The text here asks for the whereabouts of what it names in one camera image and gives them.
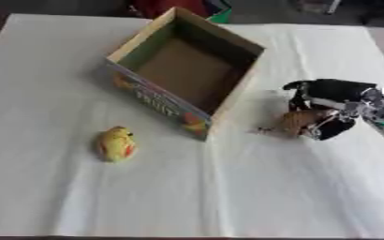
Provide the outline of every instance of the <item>table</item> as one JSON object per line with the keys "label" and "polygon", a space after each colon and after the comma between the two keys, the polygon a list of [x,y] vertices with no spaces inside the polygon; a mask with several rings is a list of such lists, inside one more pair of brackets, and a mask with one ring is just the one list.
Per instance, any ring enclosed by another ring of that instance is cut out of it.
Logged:
{"label": "table", "polygon": [[[267,48],[207,142],[111,86],[103,59],[145,20],[12,15],[0,34],[0,235],[384,237],[384,139],[363,123],[327,142],[249,133],[286,108],[284,83],[384,84],[361,27],[229,25]],[[100,162],[125,125],[140,151]]]}

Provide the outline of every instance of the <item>red object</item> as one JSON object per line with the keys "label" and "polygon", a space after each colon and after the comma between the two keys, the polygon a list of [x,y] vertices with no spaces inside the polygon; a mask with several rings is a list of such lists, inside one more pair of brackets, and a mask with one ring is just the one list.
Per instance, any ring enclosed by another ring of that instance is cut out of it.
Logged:
{"label": "red object", "polygon": [[172,7],[185,8],[201,17],[209,17],[201,0],[135,0],[134,7],[148,19],[154,19]]}
{"label": "red object", "polygon": [[129,157],[134,151],[134,146],[129,145],[125,150],[125,158]]}

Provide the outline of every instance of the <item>metal frame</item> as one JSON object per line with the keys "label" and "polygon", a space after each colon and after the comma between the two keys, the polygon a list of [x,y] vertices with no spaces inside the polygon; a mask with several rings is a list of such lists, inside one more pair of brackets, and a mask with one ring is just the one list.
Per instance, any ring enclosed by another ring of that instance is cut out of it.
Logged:
{"label": "metal frame", "polygon": [[333,2],[329,5],[326,13],[333,14],[338,8],[339,4],[341,4],[342,0],[333,0]]}

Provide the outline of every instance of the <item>fruit graphic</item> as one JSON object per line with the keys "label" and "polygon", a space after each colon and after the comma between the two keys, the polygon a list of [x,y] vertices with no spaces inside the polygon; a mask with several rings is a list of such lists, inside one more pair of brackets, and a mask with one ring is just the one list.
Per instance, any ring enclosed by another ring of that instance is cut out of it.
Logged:
{"label": "fruit graphic", "polygon": [[116,87],[131,89],[133,85],[124,79],[124,76],[120,73],[116,73],[113,77],[113,84]]}
{"label": "fruit graphic", "polygon": [[205,121],[198,118],[192,112],[185,113],[184,120],[186,122],[184,125],[186,129],[200,134],[204,133],[204,130],[206,129]]}

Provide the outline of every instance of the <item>open cardboard box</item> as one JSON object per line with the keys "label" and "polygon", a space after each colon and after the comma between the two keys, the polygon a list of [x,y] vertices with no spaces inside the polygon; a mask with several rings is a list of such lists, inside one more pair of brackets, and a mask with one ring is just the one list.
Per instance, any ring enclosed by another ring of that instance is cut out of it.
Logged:
{"label": "open cardboard box", "polygon": [[114,83],[205,140],[263,48],[174,7],[108,56]]}

